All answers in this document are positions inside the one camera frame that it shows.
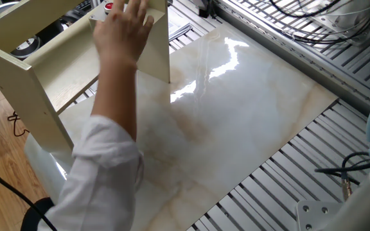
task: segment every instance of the red button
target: red button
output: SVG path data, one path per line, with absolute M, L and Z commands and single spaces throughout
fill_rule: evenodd
M 114 6 L 114 3 L 107 3 L 107 4 L 105 5 L 105 9 L 107 9 L 107 10 L 111 10 L 113 6 Z

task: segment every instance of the white shirt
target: white shirt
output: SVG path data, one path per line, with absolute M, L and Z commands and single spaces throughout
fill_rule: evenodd
M 73 157 L 58 204 L 46 217 L 58 231 L 130 230 L 143 176 L 143 156 L 130 135 L 114 121 L 93 115 Z M 49 230 L 41 220 L 38 231 Z

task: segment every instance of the black wire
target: black wire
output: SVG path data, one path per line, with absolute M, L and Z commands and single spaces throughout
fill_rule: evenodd
M 369 156 L 369 153 L 366 152 L 366 151 L 357 151 L 357 152 L 354 152 L 352 154 L 349 154 L 347 157 L 344 158 L 344 160 L 342 161 L 342 168 L 345 168 L 346 167 L 346 162 L 352 158 L 352 157 L 355 157 L 355 156 L 361 156 L 361 155 L 364 155 L 364 156 Z
M 17 125 L 17 121 L 20 120 L 21 118 L 18 117 L 17 113 L 14 111 L 12 115 L 8 116 L 8 118 L 6 118 L 9 122 L 10 121 L 13 121 L 13 135 L 16 136 L 16 137 L 20 137 L 22 135 L 25 134 L 25 132 L 30 132 L 28 131 L 27 129 L 24 129 L 24 131 L 22 131 L 21 134 L 17 135 L 16 132 L 15 132 L 15 127 Z
M 282 33 L 284 36 L 290 38 L 290 39 L 294 39 L 295 41 L 298 41 L 298 42 L 304 42 L 304 43 L 311 43 L 311 44 L 336 44 L 336 43 L 339 43 L 339 42 L 345 42 L 349 39 L 353 39 L 355 38 L 356 36 L 359 36 L 361 35 L 363 32 L 365 32 L 366 29 L 368 29 L 368 27 L 370 27 L 370 18 L 367 20 L 367 22 L 356 32 L 354 33 L 352 36 L 348 37 L 348 38 L 338 38 L 338 39 L 333 39 L 333 40 L 315 40 L 315 39 L 312 39 L 312 38 L 306 38 L 306 37 L 301 37 L 301 36 L 291 36 L 291 35 L 288 35 L 286 33 L 283 33 L 282 30 L 280 29 L 277 29 L 280 31 L 280 33 Z
M 361 161 L 357 162 L 356 164 L 353 164 L 351 167 L 346 167 L 346 163 L 348 162 L 348 160 L 350 158 L 356 157 L 356 156 L 369 156 L 369 153 L 366 152 L 366 151 L 358 151 L 358 152 L 349 154 L 342 161 L 342 167 L 315 169 L 315 172 L 316 173 L 324 173 L 324 174 L 333 175 L 333 176 L 339 176 L 343 180 L 349 180 L 350 182 L 353 182 L 353 183 L 359 185 L 359 182 L 357 180 L 348 176 L 348 172 L 350 172 L 350 171 L 359 171 L 359 170 L 364 170 L 364 169 L 370 168 L 370 163 L 362 164 L 362 165 L 359 166 L 359 164 L 361 164 L 363 162 L 368 162 L 368 161 L 370 161 L 370 159 L 361 160 Z
M 355 166 L 355 167 L 338 167 L 338 168 L 326 168 L 326 169 L 315 169 L 316 173 L 345 173 L 350 171 L 359 171 L 359 170 L 365 170 L 370 168 L 369 164 L 362 164 L 361 166 Z
M 320 14 L 322 12 L 324 12 L 325 10 L 329 10 L 332 6 L 334 6 L 335 4 L 337 4 L 340 0 L 334 0 L 332 3 L 328 4 L 327 6 L 325 6 L 324 8 L 320 9 L 320 10 L 317 10 L 316 12 L 312 12 L 312 13 L 304 13 L 302 15 L 294 15 L 294 14 L 291 14 L 291 13 L 288 13 L 288 12 L 285 12 L 282 8 L 280 8 L 275 2 L 274 0 L 269 0 L 270 3 L 281 13 L 283 13 L 284 15 L 286 16 L 289 16 L 289 17 L 294 17 L 294 18 L 298 18 L 298 19 L 302 19 L 302 18 L 305 18 L 305 17 L 313 17 L 317 14 Z
M 15 193 L 18 197 L 20 197 L 23 201 L 25 201 L 35 212 L 39 214 L 39 216 L 42 218 L 42 220 L 45 221 L 48 227 L 52 229 L 52 231 L 57 231 L 57 229 L 52 225 L 52 223 L 49 221 L 49 219 L 42 213 L 33 203 L 30 199 L 28 199 L 25 195 L 23 195 L 21 192 L 19 192 L 16 188 L 12 187 L 10 184 L 6 183 L 1 177 L 0 177 L 0 184 L 6 187 L 7 189 L 11 190 L 13 193 Z
M 340 173 L 325 173 L 327 175 L 331 175 L 331 176 L 337 176 L 337 177 L 342 177 L 342 175 Z M 358 180 L 355 180 L 352 176 L 349 176 L 349 181 L 356 184 L 356 185 L 360 185 L 360 182 Z
M 357 166 L 357 165 L 359 165 L 359 164 L 361 164 L 363 162 L 369 162 L 369 161 L 370 161 L 370 159 L 368 159 L 368 160 L 361 160 L 361 161 L 357 162 L 356 164 L 353 164 L 351 167 L 355 167 L 355 166 Z

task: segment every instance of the marble tile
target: marble tile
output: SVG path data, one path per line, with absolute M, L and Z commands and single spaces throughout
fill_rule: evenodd
M 169 85 L 138 78 L 135 231 L 186 230 L 337 98 L 229 26 L 170 62 Z

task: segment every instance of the hand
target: hand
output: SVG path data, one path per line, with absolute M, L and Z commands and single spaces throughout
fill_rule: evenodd
M 105 21 L 96 23 L 93 36 L 101 65 L 112 67 L 121 62 L 136 65 L 154 25 L 152 16 L 143 23 L 148 0 L 130 0 L 125 12 L 124 2 L 114 0 Z

